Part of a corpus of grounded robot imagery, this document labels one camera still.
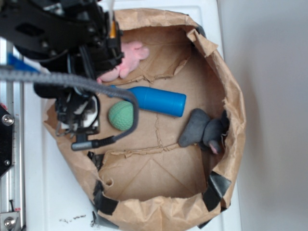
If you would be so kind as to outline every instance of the black bracket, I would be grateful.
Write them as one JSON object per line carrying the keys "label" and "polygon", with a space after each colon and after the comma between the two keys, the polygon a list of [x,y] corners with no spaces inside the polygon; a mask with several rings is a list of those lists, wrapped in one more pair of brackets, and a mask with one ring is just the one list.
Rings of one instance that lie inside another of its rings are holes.
{"label": "black bracket", "polygon": [[0,177],[13,165],[14,118],[0,106]]}

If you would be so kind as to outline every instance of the blue part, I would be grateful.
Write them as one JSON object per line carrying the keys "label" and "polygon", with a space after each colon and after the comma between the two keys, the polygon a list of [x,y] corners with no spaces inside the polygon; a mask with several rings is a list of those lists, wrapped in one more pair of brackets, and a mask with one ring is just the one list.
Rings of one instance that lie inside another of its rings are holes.
{"label": "blue part", "polygon": [[30,71],[30,72],[39,72],[37,69],[29,66],[28,64],[25,64],[23,61],[17,59],[15,56],[13,56],[11,53],[8,54],[7,59],[8,65],[11,65],[14,67],[14,70],[17,71]]}
{"label": "blue part", "polygon": [[128,89],[137,98],[139,107],[144,110],[181,117],[184,112],[186,95],[149,87]]}

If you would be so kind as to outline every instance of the white surface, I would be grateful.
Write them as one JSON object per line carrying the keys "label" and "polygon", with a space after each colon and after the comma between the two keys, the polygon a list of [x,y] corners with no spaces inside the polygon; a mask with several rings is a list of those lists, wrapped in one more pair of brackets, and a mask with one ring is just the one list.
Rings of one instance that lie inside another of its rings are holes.
{"label": "white surface", "polygon": [[220,0],[225,60],[247,110],[244,231],[308,227],[308,1]]}
{"label": "white surface", "polygon": [[[119,1],[115,8],[152,7],[188,13],[203,25],[207,37],[221,50],[218,9],[215,0],[178,1]],[[26,223],[29,231],[112,230],[91,227],[92,206],[82,191],[55,141],[42,125],[44,100],[25,86],[25,155],[26,155]],[[240,231],[241,220],[237,188],[232,206],[222,216],[204,228],[209,231]]]}

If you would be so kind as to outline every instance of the gray cable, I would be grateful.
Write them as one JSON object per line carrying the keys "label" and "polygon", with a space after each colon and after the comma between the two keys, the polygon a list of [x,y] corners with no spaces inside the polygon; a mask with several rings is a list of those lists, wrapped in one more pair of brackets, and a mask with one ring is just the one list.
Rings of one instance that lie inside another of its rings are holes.
{"label": "gray cable", "polygon": [[121,98],[130,101],[133,104],[134,120],[130,129],[114,136],[114,140],[121,139],[132,133],[137,125],[139,119],[138,101],[133,93],[125,89],[111,88],[105,85],[98,84],[95,80],[87,79],[81,76],[65,73],[35,73],[26,71],[14,71],[0,69],[0,80],[9,82],[33,82],[40,84],[51,84],[63,87],[77,87],[94,93],[103,93],[109,96]]}

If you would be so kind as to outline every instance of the white wall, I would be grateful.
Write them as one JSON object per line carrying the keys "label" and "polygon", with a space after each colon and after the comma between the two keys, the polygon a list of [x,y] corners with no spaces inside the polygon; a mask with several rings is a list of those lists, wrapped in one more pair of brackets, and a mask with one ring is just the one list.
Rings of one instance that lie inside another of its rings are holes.
{"label": "white wall", "polygon": [[308,1],[218,0],[244,93],[243,231],[308,230]]}

